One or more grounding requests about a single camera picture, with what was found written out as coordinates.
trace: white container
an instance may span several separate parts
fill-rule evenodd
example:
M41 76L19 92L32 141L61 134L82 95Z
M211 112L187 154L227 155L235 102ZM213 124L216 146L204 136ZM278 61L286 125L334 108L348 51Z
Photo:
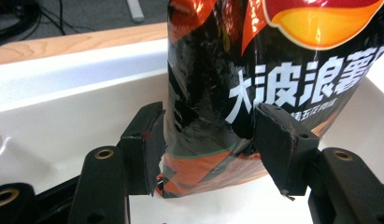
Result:
M0 185L36 193L79 175L85 155L114 146L138 109L167 98L158 40L0 65ZM384 183L384 55L320 148L359 154ZM132 223L311 223L307 197L280 196L270 176L179 199L131 196Z

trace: chip bag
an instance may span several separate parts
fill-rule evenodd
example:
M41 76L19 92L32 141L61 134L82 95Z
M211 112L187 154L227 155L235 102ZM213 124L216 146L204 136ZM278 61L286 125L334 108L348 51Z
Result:
M253 107L322 136L384 53L384 0L171 0L163 196L266 172Z

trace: gray floor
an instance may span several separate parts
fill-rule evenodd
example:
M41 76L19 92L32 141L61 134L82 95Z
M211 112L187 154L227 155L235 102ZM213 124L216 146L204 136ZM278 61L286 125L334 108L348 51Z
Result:
M60 0L36 1L46 14L59 23ZM62 2L64 31L67 35L163 22L167 18L168 0L139 0L145 16L145 21L142 23L133 22L127 0L62 0ZM0 30L17 21L12 14L0 14ZM0 41L0 45L22 40L26 36L28 36L26 39L37 39L58 35L62 35L60 30L48 18L42 16L40 22L31 29L21 35Z

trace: red and yellow logo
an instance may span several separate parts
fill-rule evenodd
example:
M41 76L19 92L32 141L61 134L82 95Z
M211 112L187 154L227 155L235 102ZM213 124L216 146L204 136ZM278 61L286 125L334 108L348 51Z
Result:
M357 35L383 3L384 0L250 0L243 51L266 24L304 48L332 49Z

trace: white surface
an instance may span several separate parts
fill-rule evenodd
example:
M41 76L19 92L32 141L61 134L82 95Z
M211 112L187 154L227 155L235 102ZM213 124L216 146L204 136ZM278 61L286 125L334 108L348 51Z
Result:
M166 40L0 65L0 185L37 192L78 175L90 150L115 145L137 110L167 97ZM384 56L321 147L357 152L384 182ZM131 197L133 223L310 223L271 178L180 199Z

